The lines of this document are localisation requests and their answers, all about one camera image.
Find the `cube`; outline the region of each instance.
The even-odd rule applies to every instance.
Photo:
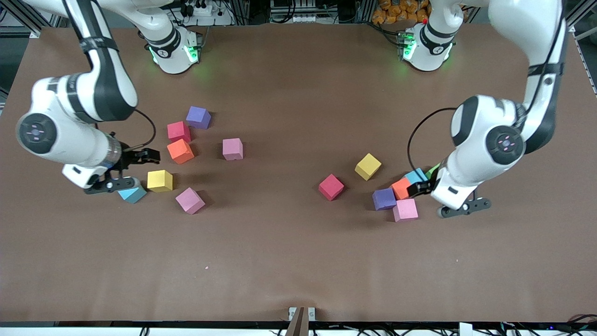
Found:
[[[183,139],[169,144],[167,148],[168,152],[170,152],[170,157],[172,157],[172,160],[178,164],[183,164],[195,157],[189,144]]]
[[[197,192],[191,188],[187,188],[180,195],[176,196],[176,201],[180,204],[183,210],[190,215],[205,206],[205,202],[199,195],[197,195]]]
[[[190,142],[189,126],[185,125],[182,121],[168,124],[168,138],[170,139],[170,142],[177,142],[180,139]]]
[[[328,201],[334,200],[343,189],[344,185],[334,176],[334,174],[330,174],[319,184],[319,192],[322,193]]]
[[[155,193],[172,191],[174,189],[172,174],[165,170],[156,170],[147,173],[147,189]]]
[[[394,196],[394,190],[391,188],[375,190],[373,192],[373,204],[375,210],[388,210],[396,206],[396,197]]]
[[[379,167],[381,167],[381,162],[371,155],[371,153],[368,153],[363,160],[356,165],[355,171],[364,178],[365,181],[368,181]]]
[[[393,208],[395,222],[408,222],[418,218],[417,205],[412,198],[396,201]]]
[[[211,114],[204,108],[191,106],[187,114],[187,123],[196,129],[206,130],[210,126]]]
[[[439,168],[439,165],[440,165],[440,164],[442,164],[442,163],[440,162],[440,163],[436,164],[436,165],[435,165],[433,168],[429,169],[429,171],[427,171],[427,172],[425,173],[425,177],[426,177],[427,179],[431,179],[431,175],[433,175],[433,172],[435,172],[435,170],[436,170],[437,168]]]
[[[224,139],[222,141],[222,154],[228,161],[242,159],[242,142],[239,138]]]
[[[406,177],[411,182],[411,184],[415,184],[417,182],[424,182],[428,180],[428,178],[425,177],[425,174],[423,173],[421,168],[413,170],[412,172],[404,175],[404,177]]]
[[[407,188],[411,186],[411,182],[405,177],[401,178],[400,181],[392,184],[394,195],[397,200],[404,200],[409,197]]]
[[[143,196],[147,194],[147,191],[143,189],[143,187],[119,190],[118,194],[122,197],[123,200],[135,204],[139,201]]]

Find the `robotic arm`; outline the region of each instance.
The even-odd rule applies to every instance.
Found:
[[[431,0],[428,24],[408,30],[414,38],[403,51],[406,61],[423,71],[441,66],[463,21],[461,2],[488,5],[491,24],[524,51],[530,67],[523,103],[477,95],[454,113],[450,132],[456,150],[431,181],[431,196],[454,210],[481,183],[551,139],[567,37],[560,0]]]
[[[62,3],[91,71],[37,81],[31,108],[17,124],[17,139],[29,152],[64,163],[63,174],[87,193],[132,188],[138,180],[122,178],[122,170],[129,164],[158,163],[159,152],[133,151],[92,124],[126,120],[137,106],[137,93],[97,1]],[[112,179],[111,170],[118,170],[120,178]]]
[[[199,62],[198,35],[185,27],[174,27],[161,6],[173,0],[98,0],[104,9],[132,22],[150,47],[153,60],[168,74],[179,74]],[[29,5],[67,17],[61,0],[24,0]]]

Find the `brown tabletop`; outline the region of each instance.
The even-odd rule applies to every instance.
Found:
[[[429,196],[420,219],[394,223],[371,193],[406,171],[406,142],[429,112],[473,94],[522,100],[527,60],[488,25],[465,25],[451,57],[423,73],[366,26],[215,28],[201,64],[167,75],[134,29],[114,29],[139,108],[158,125],[152,148],[176,190],[137,204],[86,196],[61,165],[15,138],[32,84],[87,71],[75,34],[29,42],[0,118],[1,320],[278,320],[312,306],[320,320],[562,321],[597,310],[597,100],[569,43],[553,140],[484,183],[490,210],[439,219]],[[189,106],[213,113],[193,130],[199,155],[175,164],[166,125]],[[453,146],[451,114],[420,129],[413,159],[431,166]],[[134,145],[147,122],[100,125]],[[241,138],[245,159],[221,141]],[[368,152],[382,168],[354,172]],[[347,186],[327,201],[330,173]],[[175,196],[198,190],[187,215]]]

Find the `yellow cube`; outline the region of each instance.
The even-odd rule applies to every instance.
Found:
[[[165,170],[156,170],[147,173],[147,189],[155,193],[172,191],[174,189],[173,185],[172,174]]]
[[[381,167],[381,162],[369,153],[356,165],[355,171],[367,181],[375,174],[379,167]]]

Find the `blue cube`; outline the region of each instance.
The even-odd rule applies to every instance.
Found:
[[[145,189],[143,189],[143,187],[137,187],[137,188],[119,190],[118,194],[120,195],[120,197],[122,197],[123,200],[125,200],[129,203],[135,204],[143,196],[145,196],[145,194],[147,194],[147,191],[145,191]]]
[[[187,114],[187,123],[196,129],[206,130],[210,126],[211,114],[204,108],[191,106]]]
[[[394,190],[391,188],[375,190],[373,192],[373,203],[375,204],[375,210],[388,210],[396,206],[396,196],[394,196]]]
[[[413,170],[412,172],[404,175],[404,177],[406,177],[411,184],[427,181],[427,176],[425,176],[425,173],[423,173],[421,168]]]

